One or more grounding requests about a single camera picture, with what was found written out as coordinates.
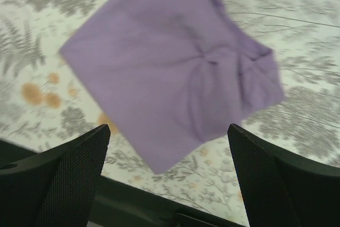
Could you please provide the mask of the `purple t shirt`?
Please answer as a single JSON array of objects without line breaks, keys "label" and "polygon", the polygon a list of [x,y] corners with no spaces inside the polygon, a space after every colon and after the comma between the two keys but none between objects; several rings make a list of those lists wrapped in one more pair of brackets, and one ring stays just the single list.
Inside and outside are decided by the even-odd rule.
[{"label": "purple t shirt", "polygon": [[273,50],[222,0],[109,0],[60,53],[156,174],[284,99]]}]

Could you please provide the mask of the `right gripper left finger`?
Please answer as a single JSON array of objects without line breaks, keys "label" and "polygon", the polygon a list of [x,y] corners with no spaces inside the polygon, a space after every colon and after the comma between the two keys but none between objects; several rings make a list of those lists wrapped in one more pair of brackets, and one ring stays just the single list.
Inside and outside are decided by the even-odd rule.
[{"label": "right gripper left finger", "polygon": [[102,124],[1,166],[1,226],[87,226],[110,136]]}]

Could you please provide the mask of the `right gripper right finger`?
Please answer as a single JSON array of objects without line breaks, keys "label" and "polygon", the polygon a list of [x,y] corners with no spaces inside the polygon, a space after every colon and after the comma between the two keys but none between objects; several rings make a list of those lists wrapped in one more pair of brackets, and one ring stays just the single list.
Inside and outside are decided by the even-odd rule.
[{"label": "right gripper right finger", "polygon": [[339,168],[232,124],[229,147],[250,226],[339,227]]}]

